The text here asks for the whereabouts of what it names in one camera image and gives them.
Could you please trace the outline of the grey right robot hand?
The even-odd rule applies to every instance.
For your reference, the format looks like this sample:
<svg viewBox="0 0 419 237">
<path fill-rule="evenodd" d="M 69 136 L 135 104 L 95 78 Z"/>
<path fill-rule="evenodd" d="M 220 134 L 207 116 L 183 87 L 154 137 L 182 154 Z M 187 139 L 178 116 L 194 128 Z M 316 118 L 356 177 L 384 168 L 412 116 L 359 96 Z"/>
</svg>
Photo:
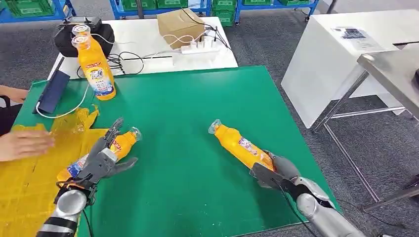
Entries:
<svg viewBox="0 0 419 237">
<path fill-rule="evenodd" d="M 296 199 L 300 193 L 292 179 L 300 175 L 299 170 L 287 158 L 277 156 L 268 150 L 263 151 L 270 157 L 273 170 L 256 162 L 250 169 L 249 174 L 257 180 L 262 188 L 283 190 L 289 193 L 293 199 Z"/>
</svg>

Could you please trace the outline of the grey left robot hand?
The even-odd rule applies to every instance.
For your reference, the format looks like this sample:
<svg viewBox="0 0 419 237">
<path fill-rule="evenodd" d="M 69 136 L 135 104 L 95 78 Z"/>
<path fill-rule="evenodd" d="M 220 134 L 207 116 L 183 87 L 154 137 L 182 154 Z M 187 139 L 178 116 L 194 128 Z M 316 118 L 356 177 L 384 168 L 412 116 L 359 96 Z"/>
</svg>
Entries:
<svg viewBox="0 0 419 237">
<path fill-rule="evenodd" d="M 137 157 L 123 163 L 117 163 L 117 156 L 110 150 L 111 144 L 120 134 L 123 122 L 123 118 L 115 120 L 105 135 L 94 144 L 86 158 L 83 169 L 74 180 L 76 186 L 85 190 L 93 189 L 101 179 L 126 171 L 136 164 Z"/>
</svg>

